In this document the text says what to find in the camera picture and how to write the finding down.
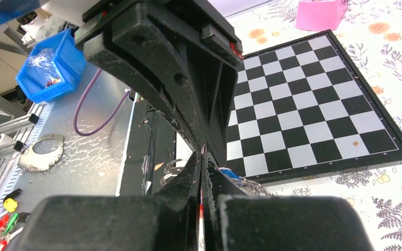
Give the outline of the blue key tag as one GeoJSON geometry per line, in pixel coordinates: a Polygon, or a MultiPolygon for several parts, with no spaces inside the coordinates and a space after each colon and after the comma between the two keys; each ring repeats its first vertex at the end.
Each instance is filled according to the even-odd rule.
{"type": "Polygon", "coordinates": [[[230,168],[221,167],[219,169],[225,176],[232,180],[241,180],[241,178],[235,174],[230,168]]]}

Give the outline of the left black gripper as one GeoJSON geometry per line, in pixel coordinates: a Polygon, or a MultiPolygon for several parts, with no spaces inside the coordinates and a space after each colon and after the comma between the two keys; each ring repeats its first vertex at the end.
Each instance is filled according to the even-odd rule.
{"type": "Polygon", "coordinates": [[[242,43],[209,1],[99,1],[75,45],[88,62],[144,97],[193,151],[226,161],[242,43]],[[112,42],[103,31],[112,27],[112,42]]]}

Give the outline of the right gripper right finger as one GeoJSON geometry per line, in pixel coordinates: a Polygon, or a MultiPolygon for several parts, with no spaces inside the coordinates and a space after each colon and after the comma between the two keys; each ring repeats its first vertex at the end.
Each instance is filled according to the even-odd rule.
{"type": "Polygon", "coordinates": [[[210,152],[202,154],[202,194],[205,207],[215,208],[220,195],[247,196],[218,168],[210,152]]]}

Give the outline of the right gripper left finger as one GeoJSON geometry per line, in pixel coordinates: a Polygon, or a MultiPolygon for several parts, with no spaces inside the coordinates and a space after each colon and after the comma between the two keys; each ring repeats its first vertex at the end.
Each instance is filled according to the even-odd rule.
{"type": "Polygon", "coordinates": [[[183,161],[181,158],[168,162],[164,168],[163,186],[153,196],[162,199],[171,210],[183,211],[190,201],[198,198],[200,160],[200,152],[193,152],[183,167],[176,166],[183,161]]]}

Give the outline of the keyring with red fob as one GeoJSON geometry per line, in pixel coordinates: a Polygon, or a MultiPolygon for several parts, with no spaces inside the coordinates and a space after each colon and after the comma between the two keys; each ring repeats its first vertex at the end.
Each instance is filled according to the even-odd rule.
{"type": "Polygon", "coordinates": [[[221,196],[272,197],[261,184],[240,177],[226,167],[218,167],[210,157],[194,153],[184,166],[175,166],[182,159],[171,161],[165,167],[162,187],[154,193],[172,206],[189,201],[204,205],[204,217],[219,220],[221,196]]]}

